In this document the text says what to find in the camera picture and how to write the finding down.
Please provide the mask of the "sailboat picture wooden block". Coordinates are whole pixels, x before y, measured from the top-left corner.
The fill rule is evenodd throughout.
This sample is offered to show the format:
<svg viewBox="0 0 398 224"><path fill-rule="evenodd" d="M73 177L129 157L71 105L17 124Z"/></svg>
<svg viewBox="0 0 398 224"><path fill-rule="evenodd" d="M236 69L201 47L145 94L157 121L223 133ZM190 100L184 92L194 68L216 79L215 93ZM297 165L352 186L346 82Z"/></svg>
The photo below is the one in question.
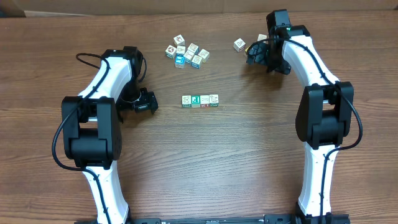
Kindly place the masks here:
<svg viewBox="0 0 398 224"><path fill-rule="evenodd" d="M183 95L182 96L182 107L190 108L192 106L192 96L191 95Z"/></svg>

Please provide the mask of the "blue letter wooden block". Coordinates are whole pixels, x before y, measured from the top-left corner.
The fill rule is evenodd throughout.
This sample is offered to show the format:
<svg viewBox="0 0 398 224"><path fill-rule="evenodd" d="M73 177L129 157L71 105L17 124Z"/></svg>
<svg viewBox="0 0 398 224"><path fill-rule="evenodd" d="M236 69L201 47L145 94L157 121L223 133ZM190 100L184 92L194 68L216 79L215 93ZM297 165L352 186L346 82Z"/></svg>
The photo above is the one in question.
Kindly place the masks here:
<svg viewBox="0 0 398 224"><path fill-rule="evenodd" d="M175 57L175 67L176 68L184 68L185 67L185 57L177 55Z"/></svg>

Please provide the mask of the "green letter wooden block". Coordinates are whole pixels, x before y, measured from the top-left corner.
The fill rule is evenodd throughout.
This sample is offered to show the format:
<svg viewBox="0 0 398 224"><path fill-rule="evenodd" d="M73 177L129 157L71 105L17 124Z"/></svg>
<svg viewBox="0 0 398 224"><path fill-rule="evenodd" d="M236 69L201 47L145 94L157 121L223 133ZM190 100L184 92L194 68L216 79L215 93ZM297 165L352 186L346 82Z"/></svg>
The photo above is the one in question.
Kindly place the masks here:
<svg viewBox="0 0 398 224"><path fill-rule="evenodd" d="M192 108L199 108L201 105L200 95L192 95L191 96L191 105Z"/></svg>

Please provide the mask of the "green B wooden block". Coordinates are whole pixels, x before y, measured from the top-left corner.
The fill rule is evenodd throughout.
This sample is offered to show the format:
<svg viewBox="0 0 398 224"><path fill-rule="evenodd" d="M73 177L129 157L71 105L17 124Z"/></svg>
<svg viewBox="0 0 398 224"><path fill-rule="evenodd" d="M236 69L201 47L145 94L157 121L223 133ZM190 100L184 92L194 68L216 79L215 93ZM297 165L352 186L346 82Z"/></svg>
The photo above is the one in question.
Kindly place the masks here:
<svg viewBox="0 0 398 224"><path fill-rule="evenodd" d="M216 107L219 105L219 95L214 94L214 95L209 95L209 105L212 107Z"/></svg>

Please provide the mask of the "red letter wooden block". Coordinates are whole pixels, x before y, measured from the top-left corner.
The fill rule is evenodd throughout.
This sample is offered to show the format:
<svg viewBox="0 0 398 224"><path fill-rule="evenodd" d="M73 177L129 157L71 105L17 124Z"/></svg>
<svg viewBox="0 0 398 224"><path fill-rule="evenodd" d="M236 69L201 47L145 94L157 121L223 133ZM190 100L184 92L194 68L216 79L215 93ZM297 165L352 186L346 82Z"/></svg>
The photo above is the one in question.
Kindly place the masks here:
<svg viewBox="0 0 398 224"><path fill-rule="evenodd" d="M210 105L210 96L209 95L200 95L200 107L209 107Z"/></svg>

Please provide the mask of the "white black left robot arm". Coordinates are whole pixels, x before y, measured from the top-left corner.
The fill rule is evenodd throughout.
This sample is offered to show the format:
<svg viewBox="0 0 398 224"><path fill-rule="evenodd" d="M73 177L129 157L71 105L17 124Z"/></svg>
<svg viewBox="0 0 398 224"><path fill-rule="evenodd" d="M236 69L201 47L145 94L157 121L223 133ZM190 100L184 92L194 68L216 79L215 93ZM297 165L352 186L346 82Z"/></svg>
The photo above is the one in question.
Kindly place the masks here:
<svg viewBox="0 0 398 224"><path fill-rule="evenodd" d="M147 62L137 47L106 50L92 82L77 96L62 101L62 122L54 140L63 137L65 155L73 160L72 171L82 172L95 200L93 223L132 223L118 175L122 150L121 112L155 113L153 92L139 87Z"/></svg>

